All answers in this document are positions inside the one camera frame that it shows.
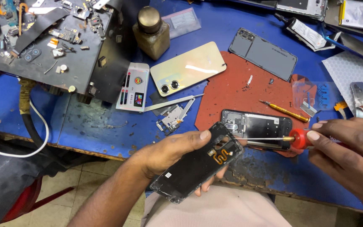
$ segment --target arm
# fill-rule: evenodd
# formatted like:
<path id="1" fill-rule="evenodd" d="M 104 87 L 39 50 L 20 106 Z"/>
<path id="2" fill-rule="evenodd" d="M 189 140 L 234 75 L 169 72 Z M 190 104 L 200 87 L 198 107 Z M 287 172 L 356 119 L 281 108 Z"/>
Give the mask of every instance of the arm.
<path id="1" fill-rule="evenodd" d="M 140 149 L 93 193 L 68 226 L 123 226 L 151 178 L 162 174 L 185 153 L 203 147 L 210 138 L 208 130 L 186 132 Z M 205 183 L 204 191 L 212 181 Z"/>
<path id="2" fill-rule="evenodd" d="M 363 203 L 363 119 L 320 121 L 307 134 L 315 148 L 309 160 Z M 341 146 L 324 135 L 343 142 Z"/>

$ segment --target man's right hand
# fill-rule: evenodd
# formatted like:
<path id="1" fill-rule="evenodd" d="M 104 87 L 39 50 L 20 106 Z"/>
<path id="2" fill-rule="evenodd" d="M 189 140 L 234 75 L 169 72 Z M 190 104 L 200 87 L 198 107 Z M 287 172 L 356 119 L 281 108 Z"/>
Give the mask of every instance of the man's right hand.
<path id="1" fill-rule="evenodd" d="M 363 202 L 363 119 L 320 121 L 307 137 L 315 146 L 309 160 Z M 346 147 L 332 142 L 331 136 Z"/>

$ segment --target hand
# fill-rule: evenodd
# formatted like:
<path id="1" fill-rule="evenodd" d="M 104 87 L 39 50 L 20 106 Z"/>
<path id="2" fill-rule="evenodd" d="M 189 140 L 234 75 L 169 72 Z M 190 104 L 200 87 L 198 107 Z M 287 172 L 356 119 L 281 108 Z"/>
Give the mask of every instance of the hand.
<path id="1" fill-rule="evenodd" d="M 176 134 L 164 138 L 158 143 L 148 145 L 133 156 L 133 160 L 141 163 L 142 171 L 147 178 L 153 178 L 156 174 L 160 175 L 170 166 L 176 163 L 185 153 L 197 150 L 206 145 L 211 139 L 211 133 L 205 131 L 190 131 L 183 134 Z M 247 141 L 239 140 L 244 146 Z M 217 178 L 223 178 L 228 165 L 222 168 L 217 174 Z M 201 189 L 208 192 L 209 186 L 214 182 L 215 177 L 203 183 L 194 193 L 201 196 Z"/>
<path id="2" fill-rule="evenodd" d="M 315 148 L 309 160 L 363 202 L 363 119 L 320 121 L 307 133 Z M 332 142 L 324 135 L 343 142 Z"/>

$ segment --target yellow screwdriver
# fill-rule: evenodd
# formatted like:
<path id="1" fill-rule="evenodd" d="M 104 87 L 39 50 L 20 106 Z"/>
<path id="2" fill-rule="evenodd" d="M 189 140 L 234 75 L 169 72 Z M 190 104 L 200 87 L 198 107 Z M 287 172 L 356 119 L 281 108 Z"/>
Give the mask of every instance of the yellow screwdriver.
<path id="1" fill-rule="evenodd" d="M 285 110 L 284 108 L 281 108 L 281 107 L 279 107 L 279 106 L 277 106 L 277 105 L 275 105 L 275 104 L 271 104 L 271 103 L 269 103 L 269 102 L 265 102 L 265 101 L 261 101 L 261 100 L 259 100 L 259 101 L 260 101 L 260 102 L 262 102 L 262 103 L 264 103 L 265 105 L 269 105 L 271 108 L 273 108 L 273 109 L 275 109 L 275 110 L 278 110 L 278 111 L 280 111 L 280 112 L 282 112 L 282 113 L 285 113 L 285 114 L 287 114 L 287 115 L 293 116 L 293 117 L 295 117 L 296 119 L 298 119 L 298 120 L 300 120 L 300 121 L 303 121 L 303 122 L 305 122 L 305 123 L 309 122 L 309 120 L 310 120 L 310 118 L 309 118 L 309 117 L 303 117 L 303 116 L 300 116 L 299 114 L 295 114 L 295 113 L 293 113 L 293 112 L 287 111 L 287 110 Z"/>

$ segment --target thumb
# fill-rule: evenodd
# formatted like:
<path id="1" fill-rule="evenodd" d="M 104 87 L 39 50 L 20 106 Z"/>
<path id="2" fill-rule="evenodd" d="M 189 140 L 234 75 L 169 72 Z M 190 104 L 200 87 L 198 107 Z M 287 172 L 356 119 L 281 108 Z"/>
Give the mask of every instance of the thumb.
<path id="1" fill-rule="evenodd" d="M 184 155 L 185 153 L 204 147 L 211 139 L 211 132 L 208 130 L 202 132 L 186 132 L 174 139 L 175 143 L 173 144 L 173 147 L 176 148 L 176 152 Z"/>

